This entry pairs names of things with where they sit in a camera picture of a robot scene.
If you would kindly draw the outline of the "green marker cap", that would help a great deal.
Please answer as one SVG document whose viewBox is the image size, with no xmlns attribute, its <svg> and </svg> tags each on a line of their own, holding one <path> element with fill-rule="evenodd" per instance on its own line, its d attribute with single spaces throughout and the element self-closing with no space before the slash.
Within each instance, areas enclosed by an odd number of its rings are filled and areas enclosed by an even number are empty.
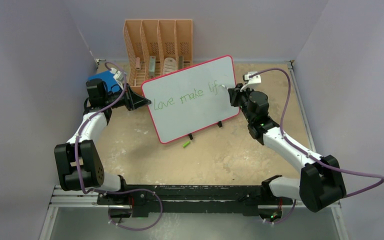
<svg viewBox="0 0 384 240">
<path fill-rule="evenodd" d="M 191 141 L 187 141 L 187 142 L 185 142 L 183 145 L 182 145 L 182 147 L 183 148 L 186 148 L 188 145 L 190 145 L 191 144 Z"/>
</svg>

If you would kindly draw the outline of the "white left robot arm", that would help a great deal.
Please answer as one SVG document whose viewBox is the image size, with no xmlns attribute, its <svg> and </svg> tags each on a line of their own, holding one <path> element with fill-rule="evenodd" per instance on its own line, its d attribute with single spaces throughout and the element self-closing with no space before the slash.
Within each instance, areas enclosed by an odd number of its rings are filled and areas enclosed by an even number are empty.
<svg viewBox="0 0 384 240">
<path fill-rule="evenodd" d="M 54 148 L 59 183 L 64 191 L 110 192 L 110 199 L 122 205 L 129 199 L 125 180 L 121 175 L 105 172 L 95 143 L 108 126 L 114 108 L 133 111 L 150 105 L 151 100 L 135 93 L 129 84 L 110 92 L 99 78 L 87 81 L 86 90 L 88 98 L 79 128 L 67 142 Z"/>
</svg>

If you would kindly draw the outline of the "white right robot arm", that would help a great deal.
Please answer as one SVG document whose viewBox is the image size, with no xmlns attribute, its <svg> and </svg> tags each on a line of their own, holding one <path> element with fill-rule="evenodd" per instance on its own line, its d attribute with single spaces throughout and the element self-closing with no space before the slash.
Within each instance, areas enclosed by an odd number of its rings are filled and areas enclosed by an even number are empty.
<svg viewBox="0 0 384 240">
<path fill-rule="evenodd" d="M 243 113 L 250 136 L 286 160 L 300 174 L 298 179 L 281 175 L 264 180 L 260 196 L 268 204 L 281 197 L 301 201 L 310 211 L 318 212 L 347 194 L 338 160 L 322 156 L 304 147 L 281 131 L 280 125 L 269 116 L 268 96 L 243 85 L 228 88 L 231 106 Z"/>
</svg>

